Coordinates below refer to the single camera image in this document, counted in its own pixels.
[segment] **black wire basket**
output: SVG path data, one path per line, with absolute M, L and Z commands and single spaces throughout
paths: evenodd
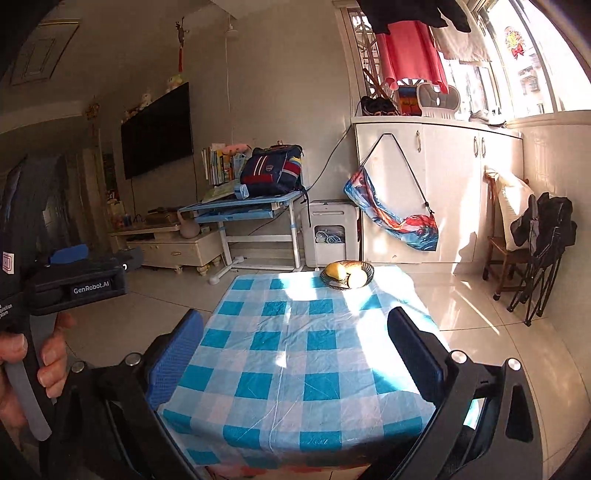
M 338 263 L 343 264 L 343 263 L 350 263 L 350 262 L 351 262 L 351 260 L 343 260 Z M 372 264 L 367 263 L 367 262 L 358 262 L 358 263 L 361 265 L 361 270 L 363 270 L 365 272 L 365 274 L 368 276 L 367 282 L 365 282 L 365 284 L 362 287 L 360 287 L 360 288 L 363 288 L 363 287 L 369 285 L 369 283 L 374 279 L 374 266 Z M 348 285 L 348 281 L 349 281 L 348 275 L 347 275 L 347 278 L 345 278 L 344 280 L 337 280 L 336 278 L 330 277 L 326 274 L 326 267 L 320 273 L 320 279 L 327 287 L 333 288 L 335 290 L 351 290 Z

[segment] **checkered tablecloth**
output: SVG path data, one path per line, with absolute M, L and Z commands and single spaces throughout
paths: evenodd
M 194 466 L 369 463 L 434 411 L 388 337 L 400 305 L 446 345 L 396 266 L 352 291 L 315 272 L 240 276 L 158 413 Z

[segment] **tv stand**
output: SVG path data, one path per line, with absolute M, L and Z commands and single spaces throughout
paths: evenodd
M 111 232 L 113 252 L 125 248 L 140 247 L 144 253 L 142 265 L 172 268 L 181 273 L 184 266 L 196 267 L 205 276 L 210 262 L 217 266 L 222 260 L 222 239 L 218 230 L 202 233 L 195 238 L 183 238 L 180 224 L 146 225 L 140 223 L 131 228 Z

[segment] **stack of books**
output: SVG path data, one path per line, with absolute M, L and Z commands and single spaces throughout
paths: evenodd
M 224 155 L 222 149 L 225 146 L 226 144 L 223 143 L 214 143 L 211 147 L 201 150 L 205 178 L 210 185 L 221 185 L 240 178 L 246 155 L 242 153 Z

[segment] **fruit bowl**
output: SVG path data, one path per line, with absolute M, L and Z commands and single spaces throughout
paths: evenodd
M 363 288 L 365 286 L 367 286 L 373 279 L 374 279 L 374 266 L 372 264 L 369 264 L 367 262 L 360 262 L 360 261 L 351 261 L 351 260 L 343 260 L 340 262 L 336 262 L 338 264 L 342 264 L 342 265 L 347 265 L 348 267 L 351 267 L 352 265 L 358 265 L 361 270 L 363 270 L 365 272 L 365 274 L 367 275 L 367 281 L 365 282 L 365 284 L 357 287 L 357 288 Z M 334 277 L 331 277 L 330 275 L 328 275 L 326 273 L 326 268 L 327 266 L 324 268 L 324 270 L 320 273 L 320 279 L 322 280 L 322 282 L 330 287 L 330 288 L 334 288 L 335 290 L 351 290 L 351 288 L 349 287 L 349 275 L 347 275 L 345 278 L 338 280 Z

